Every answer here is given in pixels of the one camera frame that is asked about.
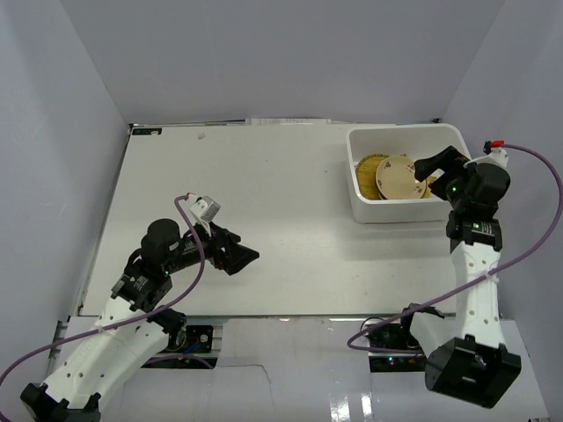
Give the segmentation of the beige round plate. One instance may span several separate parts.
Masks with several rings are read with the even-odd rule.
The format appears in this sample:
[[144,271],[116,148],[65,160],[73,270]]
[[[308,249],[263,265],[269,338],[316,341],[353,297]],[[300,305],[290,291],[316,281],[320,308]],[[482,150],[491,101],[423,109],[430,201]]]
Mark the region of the beige round plate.
[[410,157],[388,156],[377,166],[375,184],[383,200],[425,200],[431,197],[428,177],[419,181],[415,176],[414,160]]

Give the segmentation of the round bamboo plate green rim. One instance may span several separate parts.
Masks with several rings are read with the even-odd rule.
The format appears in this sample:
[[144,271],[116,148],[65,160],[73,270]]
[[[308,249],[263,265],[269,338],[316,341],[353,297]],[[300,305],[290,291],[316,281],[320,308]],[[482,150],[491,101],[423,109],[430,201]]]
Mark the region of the round bamboo plate green rim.
[[377,188],[377,168],[388,156],[372,154],[364,157],[355,167],[355,175],[360,194],[367,200],[381,200],[382,196]]

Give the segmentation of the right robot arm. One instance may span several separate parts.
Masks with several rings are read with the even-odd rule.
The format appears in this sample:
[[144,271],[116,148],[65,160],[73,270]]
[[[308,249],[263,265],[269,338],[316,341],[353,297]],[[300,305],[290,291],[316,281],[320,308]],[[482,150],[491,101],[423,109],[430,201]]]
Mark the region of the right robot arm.
[[470,159],[452,146],[415,161],[418,180],[442,172],[429,188],[451,206],[446,236],[461,291],[454,321],[428,305],[397,329],[405,349],[421,348],[426,356],[427,390],[486,409],[499,402],[522,369],[520,356],[506,346],[494,274],[503,246],[495,214],[510,186],[507,164],[501,148]]

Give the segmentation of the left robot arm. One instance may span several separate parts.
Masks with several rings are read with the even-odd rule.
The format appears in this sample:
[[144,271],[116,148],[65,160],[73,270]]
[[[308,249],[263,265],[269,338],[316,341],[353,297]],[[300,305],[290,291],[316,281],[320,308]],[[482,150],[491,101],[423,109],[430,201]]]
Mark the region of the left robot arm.
[[234,275],[259,258],[239,235],[209,223],[187,233],[171,219],[147,228],[111,290],[93,334],[41,383],[28,384],[20,399],[36,421],[98,421],[110,396],[150,358],[186,343],[186,315],[159,303],[172,275],[210,263]]

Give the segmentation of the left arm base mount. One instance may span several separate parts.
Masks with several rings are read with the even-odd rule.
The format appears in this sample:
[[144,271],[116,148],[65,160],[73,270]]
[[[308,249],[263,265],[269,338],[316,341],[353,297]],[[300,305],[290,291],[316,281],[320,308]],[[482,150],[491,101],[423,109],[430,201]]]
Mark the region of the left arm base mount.
[[143,367],[159,369],[213,369],[217,363],[212,325],[188,325],[179,343],[164,349]]

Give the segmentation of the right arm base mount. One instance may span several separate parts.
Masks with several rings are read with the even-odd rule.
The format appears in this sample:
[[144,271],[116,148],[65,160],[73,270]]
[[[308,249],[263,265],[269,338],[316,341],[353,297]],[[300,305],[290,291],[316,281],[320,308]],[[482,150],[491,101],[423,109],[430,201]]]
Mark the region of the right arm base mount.
[[366,346],[398,350],[398,353],[369,353],[369,370],[372,374],[422,373],[426,356],[418,341],[401,325],[393,322],[376,331],[364,334]]

